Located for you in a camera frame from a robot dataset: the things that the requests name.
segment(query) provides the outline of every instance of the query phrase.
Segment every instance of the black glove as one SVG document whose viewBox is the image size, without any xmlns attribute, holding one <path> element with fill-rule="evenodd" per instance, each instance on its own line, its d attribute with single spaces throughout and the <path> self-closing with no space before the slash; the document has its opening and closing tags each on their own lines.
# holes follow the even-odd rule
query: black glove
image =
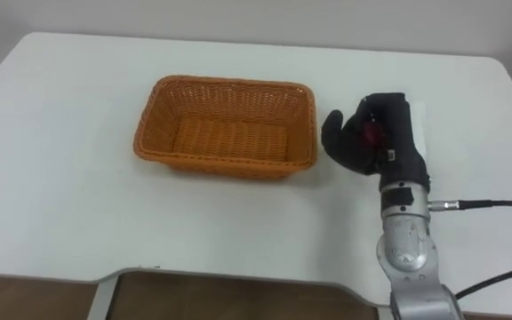
<svg viewBox="0 0 512 320">
<path fill-rule="evenodd" d="M 333 110 L 321 127 L 321 143 L 327 155 L 345 168 L 364 175 L 377 173 L 376 146 L 366 139 L 354 116 L 343 126 L 343 114 Z"/>
<path fill-rule="evenodd" d="M 414 144 L 410 104 L 403 93 L 374 93 L 343 125 L 334 110 L 321 128 L 325 152 L 338 164 L 364 175 L 380 174 L 380 187 L 413 181 L 429 192 L 426 163 Z"/>
</svg>

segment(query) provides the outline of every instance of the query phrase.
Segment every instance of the floor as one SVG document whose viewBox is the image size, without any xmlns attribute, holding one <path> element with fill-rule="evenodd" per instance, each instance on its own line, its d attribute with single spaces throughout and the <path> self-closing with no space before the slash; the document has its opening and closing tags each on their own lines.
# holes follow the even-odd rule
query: floor
<svg viewBox="0 0 512 320">
<path fill-rule="evenodd" d="M 0 278 L 0 320 L 85 320 L 95 289 Z M 376 313 L 337 288 L 131 273 L 120 282 L 109 320 L 130 319 L 376 320 Z"/>
</svg>

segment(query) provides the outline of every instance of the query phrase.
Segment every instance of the cable connector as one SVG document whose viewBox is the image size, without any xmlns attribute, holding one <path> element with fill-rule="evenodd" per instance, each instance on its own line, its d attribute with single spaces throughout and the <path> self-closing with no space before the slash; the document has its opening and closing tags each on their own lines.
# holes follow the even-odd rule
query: cable connector
<svg viewBox="0 0 512 320">
<path fill-rule="evenodd" d="M 460 210 L 491 208 L 496 203 L 493 200 L 460 200 Z"/>
<path fill-rule="evenodd" d="M 454 211 L 461 210 L 460 202 L 455 201 L 430 201 L 428 203 L 428 210 L 430 212 L 444 212 L 444 211 Z"/>
</svg>

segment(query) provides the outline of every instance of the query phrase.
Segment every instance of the basket rim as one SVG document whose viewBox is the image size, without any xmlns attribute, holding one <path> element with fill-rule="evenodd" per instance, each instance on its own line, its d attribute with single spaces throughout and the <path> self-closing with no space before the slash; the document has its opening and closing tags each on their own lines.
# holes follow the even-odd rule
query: basket rim
<svg viewBox="0 0 512 320">
<path fill-rule="evenodd" d="M 291 88 L 298 88 L 303 90 L 309 98 L 311 98 L 311 101 L 313 102 L 313 105 L 315 106 L 315 97 L 313 94 L 313 91 L 311 89 L 304 85 L 289 81 L 271 81 L 271 80 L 255 80 L 255 79 L 243 79 L 243 78 L 234 78 L 234 77 L 219 77 L 219 76 L 193 76 L 193 75 L 169 75 L 164 76 L 161 79 L 157 80 L 156 84 L 154 85 L 154 90 L 159 89 L 159 87 L 162 84 L 170 83 L 174 81 L 191 81 L 191 82 L 198 82 L 198 83 L 239 83 L 239 84 L 268 84 L 278 87 L 291 87 Z"/>
<path fill-rule="evenodd" d="M 232 156 L 202 156 L 202 155 L 192 155 L 188 153 L 180 153 L 180 152 L 160 152 L 151 149 L 146 149 L 142 145 L 143 135 L 145 131 L 145 123 L 149 117 L 149 113 L 153 110 L 155 106 L 155 101 L 158 97 L 159 90 L 161 86 L 166 83 L 174 82 L 174 81 L 194 81 L 199 83 L 240 83 L 240 84 L 268 84 L 278 87 L 291 87 L 296 89 L 301 89 L 305 94 L 308 101 L 308 109 L 311 112 L 310 114 L 310 123 L 308 135 L 310 138 L 309 145 L 309 153 L 308 157 L 305 161 L 271 161 L 271 160 L 259 160 L 253 158 L 246 157 L 232 157 Z M 159 163 L 163 163 L 163 160 L 168 159 L 179 159 L 185 160 L 190 164 L 205 164 L 206 161 L 214 161 L 214 162 L 223 162 L 226 164 L 256 164 L 266 166 L 267 168 L 291 168 L 292 170 L 304 170 L 316 163 L 317 160 L 317 136 L 316 136 L 316 103 L 313 92 L 309 87 L 304 84 L 297 84 L 291 82 L 281 82 L 281 81 L 267 81 L 267 80 L 248 80 L 248 79 L 238 79 L 238 78 L 226 78 L 226 77 L 212 77 L 212 76 L 189 76 L 189 75 L 170 75 L 165 76 L 159 79 L 153 87 L 152 92 L 149 95 L 147 105 L 143 110 L 140 122 L 138 124 L 138 128 L 136 130 L 134 141 L 133 141 L 133 150 L 137 156 L 144 160 L 156 161 Z"/>
</svg>

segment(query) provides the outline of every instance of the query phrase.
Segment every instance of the rectangular basket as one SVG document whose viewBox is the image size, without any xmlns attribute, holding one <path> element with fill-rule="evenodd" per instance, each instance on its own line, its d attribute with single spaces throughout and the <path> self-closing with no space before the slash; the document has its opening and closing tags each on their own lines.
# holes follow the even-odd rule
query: rectangular basket
<svg viewBox="0 0 512 320">
<path fill-rule="evenodd" d="M 305 85 L 168 76 L 149 96 L 133 149 L 175 169 L 273 180 L 311 167 L 316 140 Z"/>
</svg>

